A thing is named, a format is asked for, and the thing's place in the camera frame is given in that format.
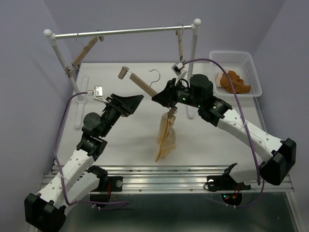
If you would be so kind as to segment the beige underwear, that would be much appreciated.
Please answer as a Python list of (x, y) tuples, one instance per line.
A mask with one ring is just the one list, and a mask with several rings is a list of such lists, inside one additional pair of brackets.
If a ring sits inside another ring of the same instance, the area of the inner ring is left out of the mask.
[(176, 133), (173, 128), (176, 116), (169, 117), (168, 113), (161, 116), (159, 131), (156, 138), (157, 150), (155, 162), (166, 158), (176, 147)]

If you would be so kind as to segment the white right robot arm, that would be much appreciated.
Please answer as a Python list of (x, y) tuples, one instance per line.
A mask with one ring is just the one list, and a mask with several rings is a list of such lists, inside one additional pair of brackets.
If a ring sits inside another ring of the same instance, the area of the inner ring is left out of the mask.
[(214, 96), (213, 83), (203, 74), (194, 74), (187, 87), (181, 80), (169, 80), (165, 88), (152, 97), (152, 101), (168, 108), (174, 107), (177, 103), (197, 108), (198, 115), (203, 120), (253, 148), (253, 152), (262, 159), (258, 165), (233, 163), (222, 175), (210, 176), (209, 191), (234, 190), (244, 182), (259, 177), (279, 186), (295, 164), (294, 140), (282, 140), (249, 121), (243, 121), (238, 111), (230, 104)]

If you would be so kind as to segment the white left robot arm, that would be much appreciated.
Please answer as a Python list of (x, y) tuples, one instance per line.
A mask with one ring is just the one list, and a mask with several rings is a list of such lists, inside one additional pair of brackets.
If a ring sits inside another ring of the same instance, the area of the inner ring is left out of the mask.
[(143, 95), (121, 97), (112, 94), (99, 115), (91, 112), (84, 117), (82, 136), (65, 165), (58, 163), (58, 174), (37, 194), (29, 194), (24, 201), (26, 222), (42, 232), (58, 232), (70, 210), (94, 190), (112, 189), (108, 172), (94, 162), (103, 153), (110, 132), (120, 117), (135, 113)]

